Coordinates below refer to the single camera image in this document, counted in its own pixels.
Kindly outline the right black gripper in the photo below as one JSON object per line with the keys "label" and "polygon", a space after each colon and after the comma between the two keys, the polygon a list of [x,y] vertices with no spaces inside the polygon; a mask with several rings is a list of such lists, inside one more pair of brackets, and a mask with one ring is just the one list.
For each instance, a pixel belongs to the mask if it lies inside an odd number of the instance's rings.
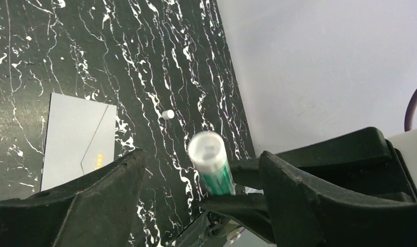
{"label": "right black gripper", "polygon": [[324,182],[363,194],[417,203],[417,188],[399,150],[375,127],[309,146],[230,164],[237,184],[264,191],[295,191]]}

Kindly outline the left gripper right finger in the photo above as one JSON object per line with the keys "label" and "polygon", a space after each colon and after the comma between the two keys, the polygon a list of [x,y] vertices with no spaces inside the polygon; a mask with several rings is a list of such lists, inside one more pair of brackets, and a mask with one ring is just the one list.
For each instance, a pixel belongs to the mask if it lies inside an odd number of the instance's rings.
{"label": "left gripper right finger", "polygon": [[277,246],[417,246],[417,203],[339,187],[267,151],[259,175]]}

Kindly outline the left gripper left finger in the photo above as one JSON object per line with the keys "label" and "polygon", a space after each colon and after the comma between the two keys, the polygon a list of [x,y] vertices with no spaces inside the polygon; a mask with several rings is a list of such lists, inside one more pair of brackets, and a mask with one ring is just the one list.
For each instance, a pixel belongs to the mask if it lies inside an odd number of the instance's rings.
{"label": "left gripper left finger", "polygon": [[0,201],[0,246],[126,246],[145,167],[135,149],[27,199]]}

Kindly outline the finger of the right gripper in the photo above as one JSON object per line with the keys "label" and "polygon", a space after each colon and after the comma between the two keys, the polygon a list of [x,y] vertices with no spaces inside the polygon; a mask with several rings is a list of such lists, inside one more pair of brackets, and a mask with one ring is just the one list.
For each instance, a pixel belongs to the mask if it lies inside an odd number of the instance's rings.
{"label": "finger of the right gripper", "polygon": [[228,217],[268,244],[275,244],[268,206],[263,194],[210,196],[199,206]]}

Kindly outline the green white glue stick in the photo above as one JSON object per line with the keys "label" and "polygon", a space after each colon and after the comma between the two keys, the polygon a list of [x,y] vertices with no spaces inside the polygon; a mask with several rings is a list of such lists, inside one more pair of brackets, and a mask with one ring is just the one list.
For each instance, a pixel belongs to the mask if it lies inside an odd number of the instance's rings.
{"label": "green white glue stick", "polygon": [[188,156],[211,194],[236,194],[221,135],[213,131],[197,133],[188,144]]}

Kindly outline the white glue stick cap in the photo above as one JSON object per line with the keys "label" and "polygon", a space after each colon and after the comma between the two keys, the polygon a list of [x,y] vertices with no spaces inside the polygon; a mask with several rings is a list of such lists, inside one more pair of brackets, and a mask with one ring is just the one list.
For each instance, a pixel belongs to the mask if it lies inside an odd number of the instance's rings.
{"label": "white glue stick cap", "polygon": [[170,120],[175,117],[175,112],[173,110],[165,110],[162,112],[161,117],[164,120]]}

